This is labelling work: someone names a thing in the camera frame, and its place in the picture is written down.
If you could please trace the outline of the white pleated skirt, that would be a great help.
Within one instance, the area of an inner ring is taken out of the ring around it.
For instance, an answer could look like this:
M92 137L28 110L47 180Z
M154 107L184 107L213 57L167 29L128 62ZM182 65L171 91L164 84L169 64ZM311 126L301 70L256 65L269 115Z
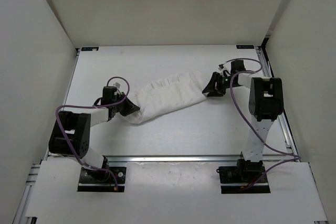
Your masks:
M141 124L158 116L168 114L203 102L202 75L199 71L173 74L152 81L128 95L140 109L124 119L131 124Z

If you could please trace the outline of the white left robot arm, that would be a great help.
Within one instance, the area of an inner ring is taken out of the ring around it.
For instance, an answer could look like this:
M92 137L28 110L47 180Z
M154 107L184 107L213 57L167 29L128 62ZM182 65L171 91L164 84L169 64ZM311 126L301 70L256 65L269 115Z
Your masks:
M105 86L102 96L92 108L86 108L81 113L66 110L57 113L49 151L78 161L85 169L92 170L91 174L98 182L105 182L110 176L110 169L107 159L90 147L90 130L95 125L110 121L117 113L126 117L139 110L116 86Z

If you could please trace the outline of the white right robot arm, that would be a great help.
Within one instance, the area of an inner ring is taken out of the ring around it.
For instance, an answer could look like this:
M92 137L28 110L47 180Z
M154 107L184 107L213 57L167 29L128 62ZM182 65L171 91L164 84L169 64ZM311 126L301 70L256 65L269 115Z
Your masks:
M264 148L276 153L284 154L266 143L268 133L274 121L284 111L282 80L280 78L259 77L256 74L262 70L247 70L245 58L232 59L230 69L220 64L217 72L213 72L211 79L202 93L208 97L222 97L229 90L232 101L238 113L249 126L249 136L241 153L244 161L258 163L262 161ZM248 109L250 119L247 119L239 107L233 88L245 87L249 89Z

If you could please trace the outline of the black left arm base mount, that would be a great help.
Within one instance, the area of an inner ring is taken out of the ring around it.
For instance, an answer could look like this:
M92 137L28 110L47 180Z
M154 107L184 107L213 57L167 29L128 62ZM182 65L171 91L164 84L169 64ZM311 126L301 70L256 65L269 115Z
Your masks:
M101 172L81 168L77 191L78 192L102 192L102 193L123 193L125 190L125 180L127 175L126 166L111 166L105 162L105 167L114 174L118 186L114 184L114 178L109 172Z

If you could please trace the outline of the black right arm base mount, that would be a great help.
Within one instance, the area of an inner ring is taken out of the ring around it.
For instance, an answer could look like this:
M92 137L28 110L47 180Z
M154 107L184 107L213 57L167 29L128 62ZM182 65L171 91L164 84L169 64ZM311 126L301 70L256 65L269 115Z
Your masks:
M220 166L221 194L268 194L270 188L263 161L238 159L235 166Z

